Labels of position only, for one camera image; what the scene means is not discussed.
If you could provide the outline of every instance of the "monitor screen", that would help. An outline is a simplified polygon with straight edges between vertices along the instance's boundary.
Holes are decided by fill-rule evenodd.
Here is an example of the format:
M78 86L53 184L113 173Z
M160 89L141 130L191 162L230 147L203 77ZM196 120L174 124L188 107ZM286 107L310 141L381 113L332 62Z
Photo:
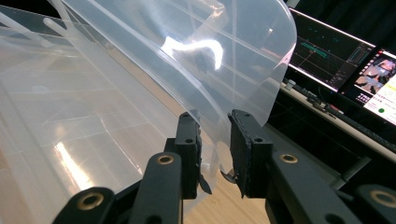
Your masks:
M290 8L297 43L289 66L321 85L339 91L374 45Z
M378 49L340 92L396 125L395 73L395 54L385 49Z

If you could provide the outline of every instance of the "black metal bracket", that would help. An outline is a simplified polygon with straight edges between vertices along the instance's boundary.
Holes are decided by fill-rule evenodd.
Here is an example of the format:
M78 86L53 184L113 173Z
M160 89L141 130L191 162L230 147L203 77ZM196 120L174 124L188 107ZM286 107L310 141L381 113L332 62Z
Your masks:
M362 186L340 197L303 155L273 148L249 113L233 110L229 119L235 181L242 196L266 199L271 223L396 223L396 191Z
M180 115L176 138L148 161L142 180L114 194L90 188L73 196L55 218L60 223L182 223L183 200L197 197L198 183L211 193L201 175L202 139L189 113Z

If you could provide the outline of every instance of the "translucent plastic film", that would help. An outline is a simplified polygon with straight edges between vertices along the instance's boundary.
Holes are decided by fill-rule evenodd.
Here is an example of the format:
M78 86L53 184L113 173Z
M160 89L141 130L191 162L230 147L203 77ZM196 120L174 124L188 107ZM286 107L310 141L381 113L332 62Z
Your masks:
M65 38L46 24L94 33L0 6L0 223L51 223L83 189L136 183L183 112L157 100L92 36Z
M264 124L296 41L277 0L63 0L188 111L231 169L227 113Z

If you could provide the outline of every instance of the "computer monitor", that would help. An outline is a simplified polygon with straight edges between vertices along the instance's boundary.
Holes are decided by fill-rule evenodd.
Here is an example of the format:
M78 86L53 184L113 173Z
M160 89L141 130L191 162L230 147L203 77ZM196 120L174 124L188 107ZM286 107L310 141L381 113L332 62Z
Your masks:
M338 92L374 45L290 8L297 43L289 66Z
M396 125L395 74L396 55L376 49L340 93Z

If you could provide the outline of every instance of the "wooden table surface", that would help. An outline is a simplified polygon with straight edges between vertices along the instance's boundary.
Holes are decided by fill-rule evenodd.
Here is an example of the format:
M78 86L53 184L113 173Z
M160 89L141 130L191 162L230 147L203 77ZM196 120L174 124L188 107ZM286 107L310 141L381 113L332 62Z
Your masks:
M185 224L204 223L270 223L264 208L264 199L241 198L235 184L220 173L213 194L206 196L184 214Z

